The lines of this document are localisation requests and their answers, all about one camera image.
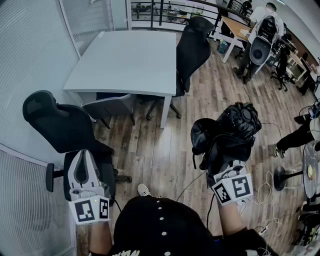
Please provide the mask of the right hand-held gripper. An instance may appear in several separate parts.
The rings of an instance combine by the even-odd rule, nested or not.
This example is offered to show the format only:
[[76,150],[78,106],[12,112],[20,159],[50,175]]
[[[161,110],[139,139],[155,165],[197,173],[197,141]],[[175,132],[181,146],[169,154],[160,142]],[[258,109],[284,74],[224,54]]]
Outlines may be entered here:
[[244,164],[229,166],[218,174],[206,174],[207,186],[211,188],[220,205],[241,201],[253,195],[250,173]]

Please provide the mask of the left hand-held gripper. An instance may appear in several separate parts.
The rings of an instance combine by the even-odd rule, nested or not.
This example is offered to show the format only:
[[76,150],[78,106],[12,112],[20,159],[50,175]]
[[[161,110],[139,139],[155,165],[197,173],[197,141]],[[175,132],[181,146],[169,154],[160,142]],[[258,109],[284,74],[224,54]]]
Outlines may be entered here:
[[92,153],[87,149],[67,153],[66,173],[72,188],[69,191],[69,207],[75,223],[109,222],[110,198],[105,197],[105,188],[100,184],[98,167]]

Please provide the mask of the black umbrella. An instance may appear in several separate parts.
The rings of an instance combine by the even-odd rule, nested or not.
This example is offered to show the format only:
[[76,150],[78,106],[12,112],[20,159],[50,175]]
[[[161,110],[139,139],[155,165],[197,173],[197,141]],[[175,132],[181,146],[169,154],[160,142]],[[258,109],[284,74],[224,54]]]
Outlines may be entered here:
[[[216,119],[201,118],[190,132],[194,168],[218,174],[232,161],[246,162],[262,124],[252,103],[229,105]],[[195,156],[202,156],[199,166]]]

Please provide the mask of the person's right forearm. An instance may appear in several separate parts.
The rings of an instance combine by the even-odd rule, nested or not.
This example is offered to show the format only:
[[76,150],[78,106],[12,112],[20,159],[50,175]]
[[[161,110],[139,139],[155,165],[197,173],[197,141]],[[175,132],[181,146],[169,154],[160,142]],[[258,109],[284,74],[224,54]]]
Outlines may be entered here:
[[224,237],[233,235],[246,228],[236,203],[232,202],[226,205],[219,204],[218,211]]

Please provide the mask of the person's left forearm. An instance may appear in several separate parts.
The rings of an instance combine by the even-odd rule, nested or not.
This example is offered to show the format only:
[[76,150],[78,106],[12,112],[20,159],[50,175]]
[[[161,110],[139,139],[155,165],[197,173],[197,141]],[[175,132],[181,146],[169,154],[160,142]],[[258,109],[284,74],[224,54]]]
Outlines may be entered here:
[[107,255],[113,246],[108,222],[97,222],[91,225],[89,251],[98,255]]

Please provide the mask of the black mesh office chair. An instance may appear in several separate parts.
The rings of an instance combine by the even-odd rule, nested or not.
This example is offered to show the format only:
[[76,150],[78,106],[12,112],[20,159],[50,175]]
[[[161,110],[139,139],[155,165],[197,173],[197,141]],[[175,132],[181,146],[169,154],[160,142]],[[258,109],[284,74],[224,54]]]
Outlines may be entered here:
[[50,91],[39,90],[24,100],[22,114],[56,152],[65,155],[62,170],[55,170],[53,163],[46,167],[45,184],[49,192],[54,191],[54,179],[62,177],[64,197],[67,201],[71,200],[68,171],[77,153],[89,150],[97,165],[99,180],[109,188],[110,204],[115,204],[116,183],[130,183],[132,177],[119,175],[112,163],[114,150],[96,140],[91,119],[84,109],[71,104],[58,104]]

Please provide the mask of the person's white left shoe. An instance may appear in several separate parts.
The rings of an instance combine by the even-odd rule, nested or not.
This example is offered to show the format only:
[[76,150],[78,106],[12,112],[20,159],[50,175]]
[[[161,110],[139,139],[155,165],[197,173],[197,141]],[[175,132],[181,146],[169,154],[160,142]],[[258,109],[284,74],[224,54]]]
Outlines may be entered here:
[[149,197],[149,198],[152,197],[152,194],[149,191],[148,187],[143,183],[140,183],[137,186],[137,192],[140,197]]

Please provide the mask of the blue fabric chair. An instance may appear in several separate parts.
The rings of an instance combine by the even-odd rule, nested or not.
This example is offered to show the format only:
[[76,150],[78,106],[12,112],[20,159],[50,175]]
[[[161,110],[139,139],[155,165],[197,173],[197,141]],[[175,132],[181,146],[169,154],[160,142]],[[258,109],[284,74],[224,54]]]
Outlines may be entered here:
[[106,118],[130,116],[135,126],[135,104],[137,95],[132,93],[97,92],[95,101],[83,103],[82,108],[95,120],[100,120],[108,129]]

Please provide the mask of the round glass side table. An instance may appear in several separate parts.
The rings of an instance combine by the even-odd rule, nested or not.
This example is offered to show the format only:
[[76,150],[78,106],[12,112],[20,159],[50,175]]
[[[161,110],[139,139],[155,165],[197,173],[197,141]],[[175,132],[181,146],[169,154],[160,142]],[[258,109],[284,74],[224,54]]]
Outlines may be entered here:
[[303,149],[303,187],[308,199],[311,199],[315,195],[318,186],[319,166],[315,145],[316,142],[311,141]]

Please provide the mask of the person's black buttoned clothing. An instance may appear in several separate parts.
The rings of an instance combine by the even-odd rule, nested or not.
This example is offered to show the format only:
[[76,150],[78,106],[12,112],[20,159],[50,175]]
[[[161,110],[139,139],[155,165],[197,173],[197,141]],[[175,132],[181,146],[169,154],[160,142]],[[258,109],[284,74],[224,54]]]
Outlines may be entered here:
[[137,196],[128,201],[113,238],[107,256],[278,256],[254,229],[214,239],[193,209],[168,198]]

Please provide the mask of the white table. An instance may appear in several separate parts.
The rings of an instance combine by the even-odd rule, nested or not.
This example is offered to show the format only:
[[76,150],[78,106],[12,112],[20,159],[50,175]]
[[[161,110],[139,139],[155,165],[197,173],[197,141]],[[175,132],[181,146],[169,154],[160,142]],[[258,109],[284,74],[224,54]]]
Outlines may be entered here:
[[127,93],[164,98],[164,129],[176,94],[176,46],[173,32],[126,30],[96,37],[72,70],[63,90],[78,105],[78,93]]

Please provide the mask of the small black swivel chair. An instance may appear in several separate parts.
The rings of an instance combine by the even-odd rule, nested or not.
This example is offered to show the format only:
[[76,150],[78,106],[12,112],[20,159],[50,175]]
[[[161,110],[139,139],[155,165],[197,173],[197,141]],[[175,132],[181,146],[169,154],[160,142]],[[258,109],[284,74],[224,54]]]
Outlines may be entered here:
[[283,47],[280,50],[280,56],[278,59],[278,65],[271,74],[272,76],[270,77],[271,79],[276,79],[279,81],[280,86],[278,88],[279,91],[288,91],[288,88],[286,86],[287,82],[292,82],[293,81],[293,76],[291,73],[287,72],[287,63],[288,63],[288,57],[290,55],[290,50],[289,48]]

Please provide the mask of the grey backpack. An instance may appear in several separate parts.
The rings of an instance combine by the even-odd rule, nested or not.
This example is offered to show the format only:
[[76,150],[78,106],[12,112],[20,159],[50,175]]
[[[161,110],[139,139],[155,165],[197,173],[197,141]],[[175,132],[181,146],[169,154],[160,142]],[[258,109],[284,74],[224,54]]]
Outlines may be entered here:
[[279,27],[274,16],[261,20],[255,29],[255,38],[250,47],[250,60],[255,65],[262,65],[268,58],[272,45],[278,38]]

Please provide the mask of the black high-back office chair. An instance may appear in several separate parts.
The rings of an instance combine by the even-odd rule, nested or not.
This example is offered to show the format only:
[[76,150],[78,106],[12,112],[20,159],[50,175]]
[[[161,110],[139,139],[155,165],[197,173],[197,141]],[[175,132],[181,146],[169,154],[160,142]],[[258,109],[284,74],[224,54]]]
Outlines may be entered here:
[[207,35],[215,26],[202,16],[192,17],[183,29],[176,47],[176,92],[182,97],[190,90],[190,77],[211,55]]

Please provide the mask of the teal waste bin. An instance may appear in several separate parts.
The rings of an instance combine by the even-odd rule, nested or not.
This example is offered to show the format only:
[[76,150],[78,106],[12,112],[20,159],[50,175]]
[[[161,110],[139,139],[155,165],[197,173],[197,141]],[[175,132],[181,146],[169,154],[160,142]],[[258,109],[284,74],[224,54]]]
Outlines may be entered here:
[[227,51],[228,47],[228,43],[224,39],[221,39],[217,46],[217,51],[221,54],[224,54]]

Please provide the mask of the wooden desk with white legs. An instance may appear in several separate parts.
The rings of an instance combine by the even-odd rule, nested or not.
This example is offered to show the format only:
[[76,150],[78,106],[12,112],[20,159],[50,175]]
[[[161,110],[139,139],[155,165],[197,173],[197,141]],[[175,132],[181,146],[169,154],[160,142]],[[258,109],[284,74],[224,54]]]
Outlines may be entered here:
[[250,28],[243,23],[240,23],[240,22],[233,20],[229,17],[222,16],[220,18],[220,20],[218,21],[216,28],[215,28],[215,32],[213,34],[214,41],[221,39],[221,27],[223,24],[226,24],[227,27],[230,29],[231,33],[233,34],[233,38],[230,41],[230,45],[228,47],[228,50],[224,54],[224,58],[222,60],[222,62],[225,64],[227,62],[233,48],[235,47],[236,42],[240,42],[240,41],[247,42],[248,41],[246,36],[241,33],[241,30],[249,30]]

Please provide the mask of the black metal railing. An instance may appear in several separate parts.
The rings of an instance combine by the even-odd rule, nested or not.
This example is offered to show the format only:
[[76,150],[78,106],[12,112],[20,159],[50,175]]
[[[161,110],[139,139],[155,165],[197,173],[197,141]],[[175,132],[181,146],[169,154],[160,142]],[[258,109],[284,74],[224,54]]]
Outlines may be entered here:
[[131,28],[181,32],[193,17],[217,26],[222,16],[250,24],[251,0],[130,0]]

